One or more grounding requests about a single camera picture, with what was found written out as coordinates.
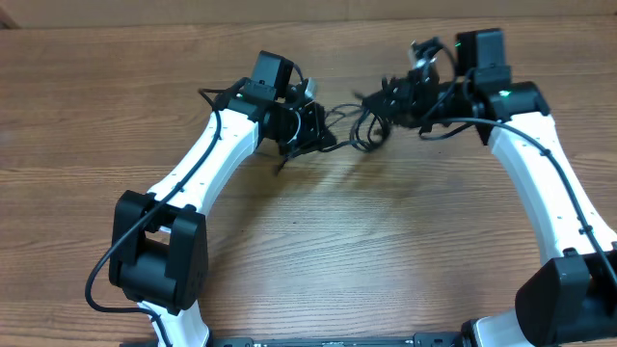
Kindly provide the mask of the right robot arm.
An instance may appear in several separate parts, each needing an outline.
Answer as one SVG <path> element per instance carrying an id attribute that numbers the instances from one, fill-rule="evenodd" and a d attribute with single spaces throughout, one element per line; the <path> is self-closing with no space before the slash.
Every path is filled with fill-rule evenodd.
<path id="1" fill-rule="evenodd" d="M 514 82 L 503 33 L 463 32 L 440 80 L 438 39 L 413 43 L 412 69 L 386 79 L 362 106 L 381 121 L 433 139 L 474 128 L 512 180 L 534 230 L 540 269 L 514 306 L 457 333 L 416 334 L 424 346 L 561 346 L 616 335 L 616 234 L 587 197 L 560 144 L 550 106 L 531 82 Z"/>

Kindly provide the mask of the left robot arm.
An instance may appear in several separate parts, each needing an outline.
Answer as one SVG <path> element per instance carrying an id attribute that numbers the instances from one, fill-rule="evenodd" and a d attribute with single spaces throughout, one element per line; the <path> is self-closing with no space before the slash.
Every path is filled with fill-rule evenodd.
<path id="1" fill-rule="evenodd" d="M 209 121 L 180 162 L 146 192 L 115 208 L 109 281 L 148 316 L 155 346 L 205 346 L 198 298 L 208 270 L 206 217 L 223 188 L 265 139 L 285 160 L 335 143 L 316 83 L 283 56 L 262 51 L 253 73 L 222 90 L 201 89 Z"/>

